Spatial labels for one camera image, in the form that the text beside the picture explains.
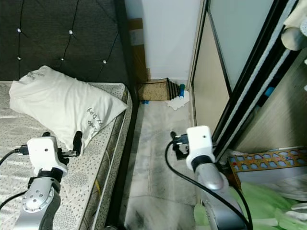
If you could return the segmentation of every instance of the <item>sliding wardrobe door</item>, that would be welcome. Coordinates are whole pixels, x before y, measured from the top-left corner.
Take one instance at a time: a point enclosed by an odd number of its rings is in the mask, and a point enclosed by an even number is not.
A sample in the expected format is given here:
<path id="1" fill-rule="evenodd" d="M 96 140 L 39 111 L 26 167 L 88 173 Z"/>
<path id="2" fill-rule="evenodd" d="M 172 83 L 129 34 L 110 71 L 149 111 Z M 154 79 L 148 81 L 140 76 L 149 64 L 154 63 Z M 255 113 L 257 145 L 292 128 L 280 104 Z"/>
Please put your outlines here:
<path id="1" fill-rule="evenodd" d="M 194 123 L 207 125 L 221 159 L 277 72 L 293 62 L 280 36 L 296 0 L 209 0 L 191 71 Z"/>
<path id="2" fill-rule="evenodd" d="M 196 125 L 209 126 L 213 133 L 229 96 L 208 16 L 204 22 L 193 88 Z"/>

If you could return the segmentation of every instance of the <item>black cable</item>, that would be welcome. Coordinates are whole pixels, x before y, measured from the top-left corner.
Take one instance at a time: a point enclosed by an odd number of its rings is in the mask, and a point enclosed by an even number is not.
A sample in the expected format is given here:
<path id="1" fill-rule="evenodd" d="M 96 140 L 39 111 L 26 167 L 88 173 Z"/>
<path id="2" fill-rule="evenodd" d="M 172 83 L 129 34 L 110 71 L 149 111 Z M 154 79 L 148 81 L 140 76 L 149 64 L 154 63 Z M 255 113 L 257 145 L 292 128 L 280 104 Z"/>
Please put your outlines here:
<path id="1" fill-rule="evenodd" d="M 113 40 L 113 44 L 112 44 L 111 49 L 110 49 L 110 51 L 109 51 L 109 55 L 107 56 L 107 59 L 106 59 L 106 62 L 107 62 L 107 63 L 108 63 L 108 61 L 109 61 L 109 59 L 110 59 L 110 56 L 111 56 L 111 54 L 112 54 L 112 50 L 113 50 L 113 48 L 114 48 L 114 45 L 115 45 L 116 39 L 117 39 L 117 37 L 118 37 L 118 34 L 119 34 L 119 31 L 117 31 L 116 36 L 115 36 L 115 38 L 114 38 L 114 40 Z M 104 69 L 104 67 L 105 67 L 105 64 L 101 66 L 100 71 L 99 71 L 97 77 L 95 78 L 95 81 L 97 80 L 97 78 L 98 78 L 99 75 L 101 74 L 101 72 L 102 72 L 102 70 Z"/>
<path id="2" fill-rule="evenodd" d="M 72 25 L 71 25 L 71 30 L 72 30 L 72 32 L 73 32 L 73 26 L 75 25 L 75 20 L 76 20 L 78 5 L 79 5 L 79 0 L 77 0 L 75 13 L 74 13 L 73 19 L 72 19 Z M 66 51 L 67 51 L 68 46 L 69 46 L 69 44 L 70 44 L 70 42 L 71 42 L 71 35 L 73 35 L 73 34 L 69 34 L 68 43 L 67 43 L 67 45 L 66 45 L 66 47 L 65 47 L 63 57 L 61 58 L 62 62 L 60 63 L 59 67 L 61 67 L 61 65 L 62 65 L 62 63 L 63 63 L 63 61 L 64 61 L 64 59 L 65 59 Z"/>
<path id="3" fill-rule="evenodd" d="M 243 204 L 244 204 L 244 207 L 245 207 L 245 210 L 246 210 L 246 213 L 248 215 L 248 222 L 249 224 L 251 225 L 251 229 L 253 229 L 253 226 L 252 226 L 252 218 L 251 218 L 251 213 L 250 213 L 250 210 L 249 210 L 249 207 L 248 207 L 248 204 L 243 196 L 243 194 L 241 193 L 241 191 L 236 187 L 236 186 L 233 186 L 233 188 L 236 190 L 236 192 L 239 194 Z"/>
<path id="4" fill-rule="evenodd" d="M 212 195 L 213 197 L 215 197 L 216 199 L 218 199 L 219 201 L 221 201 L 223 204 L 225 204 L 227 207 L 229 207 L 233 212 L 235 212 L 245 223 L 245 225 L 247 226 L 247 228 L 249 230 L 253 230 L 253 224 L 252 222 L 248 222 L 245 218 L 245 216 L 240 213 L 235 207 L 233 207 L 229 202 L 227 202 L 225 199 L 223 199 L 222 197 L 220 197 L 219 195 L 217 195 L 215 192 L 211 191 L 209 188 L 203 186 L 202 184 L 198 183 L 197 181 L 181 174 L 180 172 L 178 172 L 177 170 L 175 170 L 168 162 L 168 159 L 167 159 L 167 152 L 168 152 L 168 149 L 169 147 L 173 144 L 172 141 L 170 141 L 165 149 L 165 161 L 166 161 L 166 164 L 167 166 L 169 167 L 169 169 L 175 173 L 177 176 L 180 176 L 181 178 L 189 181 L 190 183 L 194 184 L 195 186 L 201 188 L 202 190 L 204 190 L 205 192 L 209 193 L 210 195 Z"/>
<path id="5" fill-rule="evenodd" d="M 7 153 L 4 157 L 2 157 L 2 159 L 0 160 L 0 165 L 2 165 L 2 163 L 5 161 L 5 159 L 7 159 L 9 156 L 11 156 L 14 153 L 18 153 L 19 149 L 14 149 L 12 151 L 10 151 L 9 153 Z"/>
<path id="6" fill-rule="evenodd" d="M 26 191 L 23 191 L 21 193 L 15 194 L 13 196 L 11 196 L 10 198 L 7 198 L 1 205 L 0 205 L 0 210 L 3 208 L 3 206 L 5 206 L 7 203 L 9 203 L 11 200 L 14 200 L 15 198 L 22 196 L 23 194 L 25 194 Z"/>
<path id="7" fill-rule="evenodd" d="M 21 3 L 21 9 L 20 9 L 20 17 L 19 17 L 19 29 L 22 31 L 21 23 L 22 23 L 22 17 L 23 17 L 23 10 L 24 10 L 24 0 Z M 20 34 L 21 32 L 18 32 L 18 58 L 20 57 Z M 18 79 L 20 79 L 20 61 L 18 60 Z"/>

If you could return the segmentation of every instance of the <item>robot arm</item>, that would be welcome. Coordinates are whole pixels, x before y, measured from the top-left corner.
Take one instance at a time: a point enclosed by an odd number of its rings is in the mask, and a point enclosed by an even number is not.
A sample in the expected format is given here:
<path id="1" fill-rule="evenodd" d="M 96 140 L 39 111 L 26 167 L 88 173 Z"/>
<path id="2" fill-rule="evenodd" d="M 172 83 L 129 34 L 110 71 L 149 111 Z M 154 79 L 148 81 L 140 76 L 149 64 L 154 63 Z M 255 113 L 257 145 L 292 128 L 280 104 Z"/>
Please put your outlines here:
<path id="1" fill-rule="evenodd" d="M 216 160 L 213 155 L 209 128 L 207 126 L 188 128 L 187 135 L 173 137 L 173 141 L 175 141 L 174 145 L 189 144 L 186 164 L 194 171 L 196 181 L 215 192 L 242 213 L 240 206 L 229 192 L 228 180 L 214 164 Z M 224 203 L 203 190 L 200 190 L 200 193 L 212 230 L 247 229 L 244 221 Z"/>
<path id="2" fill-rule="evenodd" d="M 67 174 L 67 157 L 78 156 L 82 133 L 77 131 L 72 151 L 63 152 L 50 134 L 27 142 L 30 161 L 37 177 L 30 178 L 22 199 L 22 211 L 14 230 L 52 230 L 53 218 L 60 206 L 60 182 Z"/>

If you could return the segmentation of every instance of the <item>black bed frame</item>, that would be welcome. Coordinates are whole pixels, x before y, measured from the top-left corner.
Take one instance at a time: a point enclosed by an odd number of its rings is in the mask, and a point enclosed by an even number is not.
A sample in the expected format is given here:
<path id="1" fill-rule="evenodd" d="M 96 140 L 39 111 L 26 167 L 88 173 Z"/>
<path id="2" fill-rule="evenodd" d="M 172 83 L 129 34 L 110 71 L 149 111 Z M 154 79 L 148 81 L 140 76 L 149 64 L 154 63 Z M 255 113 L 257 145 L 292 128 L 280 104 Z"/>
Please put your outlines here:
<path id="1" fill-rule="evenodd" d="M 42 65 L 129 89 L 132 117 L 106 220 L 117 225 L 139 105 L 124 0 L 1 0 L 0 81 Z"/>

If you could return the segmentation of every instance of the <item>white wall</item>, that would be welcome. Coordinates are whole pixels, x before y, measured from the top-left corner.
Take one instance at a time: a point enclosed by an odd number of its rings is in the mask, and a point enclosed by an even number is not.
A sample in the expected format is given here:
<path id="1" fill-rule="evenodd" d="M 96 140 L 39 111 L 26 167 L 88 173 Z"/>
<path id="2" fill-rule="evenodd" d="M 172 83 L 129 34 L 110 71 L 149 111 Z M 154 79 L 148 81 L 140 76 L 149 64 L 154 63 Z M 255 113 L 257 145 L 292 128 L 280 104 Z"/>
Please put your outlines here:
<path id="1" fill-rule="evenodd" d="M 128 18 L 143 18 L 151 79 L 188 80 L 200 2 L 125 0 Z"/>

